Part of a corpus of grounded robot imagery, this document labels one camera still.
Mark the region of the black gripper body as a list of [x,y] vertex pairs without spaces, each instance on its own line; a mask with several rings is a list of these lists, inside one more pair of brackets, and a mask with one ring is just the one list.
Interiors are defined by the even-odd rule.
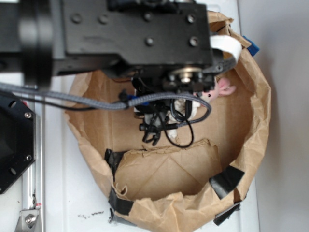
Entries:
[[[121,101],[132,100],[134,98],[156,93],[157,88],[153,88],[147,85],[140,77],[136,74],[132,77],[122,77],[121,82],[131,81],[135,89],[133,95],[129,95],[123,90],[119,94]],[[168,124],[169,118],[167,116],[168,110],[170,110],[170,102],[173,99],[167,100],[156,100],[152,102],[142,103],[141,105],[135,106],[135,117],[141,118],[142,123],[139,125],[140,131],[144,132],[142,141],[144,143],[151,143],[153,146],[157,145],[161,138],[161,133],[166,135],[167,140],[173,146],[179,146],[173,139],[177,136],[177,128],[179,123]]]

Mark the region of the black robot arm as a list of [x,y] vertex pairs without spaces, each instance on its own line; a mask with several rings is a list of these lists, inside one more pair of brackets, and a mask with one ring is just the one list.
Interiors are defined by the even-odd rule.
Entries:
[[207,8],[193,0],[20,0],[0,4],[0,70],[21,72],[29,85],[49,88],[52,76],[101,70],[128,77],[144,116],[143,141],[192,125],[167,92],[214,89],[224,70]]

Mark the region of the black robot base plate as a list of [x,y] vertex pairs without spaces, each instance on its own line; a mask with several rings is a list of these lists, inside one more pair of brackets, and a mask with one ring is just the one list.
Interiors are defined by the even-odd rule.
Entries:
[[0,97],[0,193],[35,160],[35,114],[12,93]]

